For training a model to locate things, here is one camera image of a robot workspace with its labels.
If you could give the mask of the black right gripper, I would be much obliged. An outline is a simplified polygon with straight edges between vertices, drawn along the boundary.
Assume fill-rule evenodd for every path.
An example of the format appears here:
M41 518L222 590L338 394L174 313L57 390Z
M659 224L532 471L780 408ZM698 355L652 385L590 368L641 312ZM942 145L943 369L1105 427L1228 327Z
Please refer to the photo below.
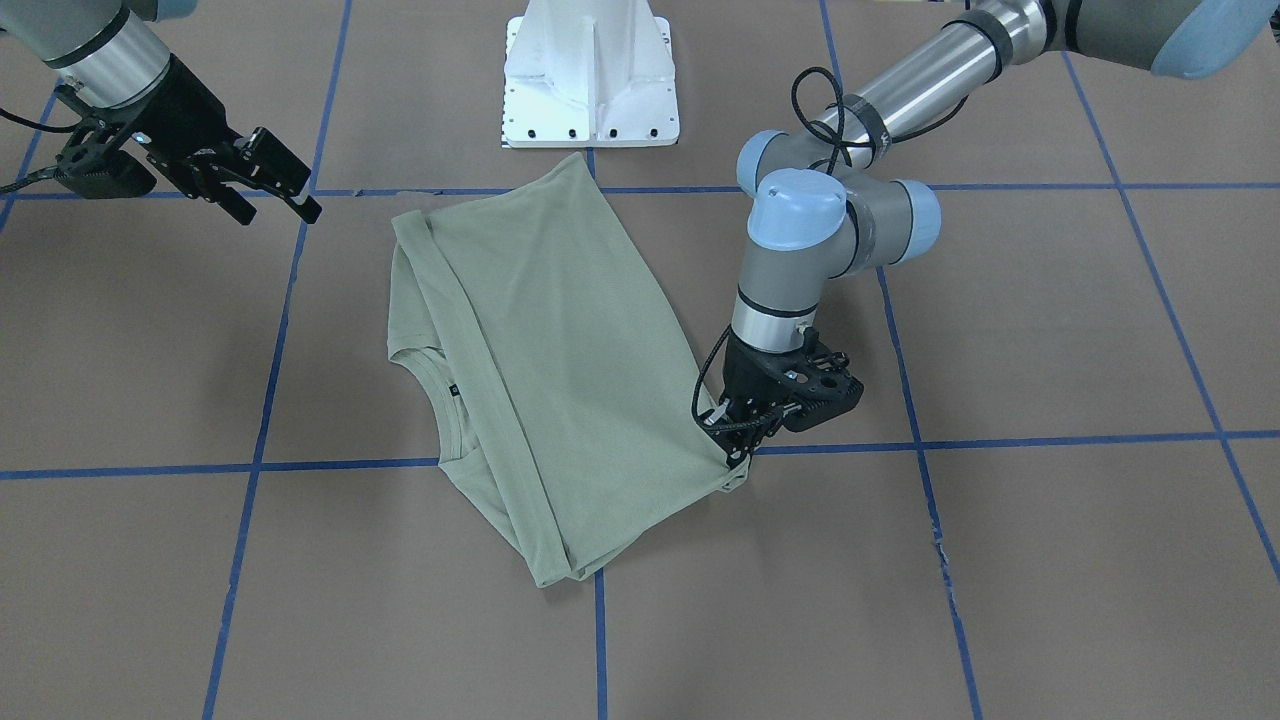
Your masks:
M186 197L250 225L256 208L228 186L238 182L282 200L305 224L320 218L310 168L265 127L233 131L223 102L178 56L169 56L163 78L134 108L143 110L134 133L148 138L148 161Z

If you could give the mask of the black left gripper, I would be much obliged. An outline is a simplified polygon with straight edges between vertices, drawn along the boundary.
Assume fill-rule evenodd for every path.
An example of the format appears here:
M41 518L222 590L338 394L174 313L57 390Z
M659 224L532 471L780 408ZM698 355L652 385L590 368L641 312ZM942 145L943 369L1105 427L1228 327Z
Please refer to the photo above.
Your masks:
M782 370L787 355L797 348L771 354L745 343L733 331L723 331L701 365L703 373L710 369L721 348L726 348L724 388L716 405L701 413L701 429L728 455L728 469L735 469L782 427Z

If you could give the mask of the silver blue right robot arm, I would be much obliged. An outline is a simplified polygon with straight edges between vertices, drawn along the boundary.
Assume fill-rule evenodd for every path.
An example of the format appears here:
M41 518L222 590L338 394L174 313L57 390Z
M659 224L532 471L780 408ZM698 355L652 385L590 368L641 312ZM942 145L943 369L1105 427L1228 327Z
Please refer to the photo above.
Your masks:
M256 214L244 190L315 223L310 168L266 128L232 129L221 100L152 31L193 10L192 1L3 3L4 35L58 74L55 99L77 115L61 127L55 161L3 192L54 181L81 199L136 199L163 177L242 225Z

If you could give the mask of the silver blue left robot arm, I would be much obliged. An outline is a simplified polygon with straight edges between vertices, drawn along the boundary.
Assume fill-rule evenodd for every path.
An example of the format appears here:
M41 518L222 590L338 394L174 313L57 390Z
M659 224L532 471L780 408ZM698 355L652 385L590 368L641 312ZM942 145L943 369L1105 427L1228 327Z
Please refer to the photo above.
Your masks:
M1114 433L1169 411L1181 433L1219 423L1167 296L1152 270L1128 188L1116 176L1087 191L983 183L965 191L960 238L948 242L932 184L878 179L876 168L940 133L937 152L973 146L978 164L1019 164L1053 149L1046 124L1078 108L1062 86L1020 94L1011 109L947 131L970 97L1027 64L1065 53L1162 79L1202 79L1236 60L1261 35L1272 1L978 1L938 33L850 91L822 76L835 100L800 129L753 136L739 183L754 200L724 391L699 428L730 466L778 429L801 432L856 406L861 383L844 354L820 342L826 283L861 272L884 279L934 246L931 269L968 278L938 293L910 275L886 311L915 439L947 429L984 439L1001 430L1094 429L1101 407Z

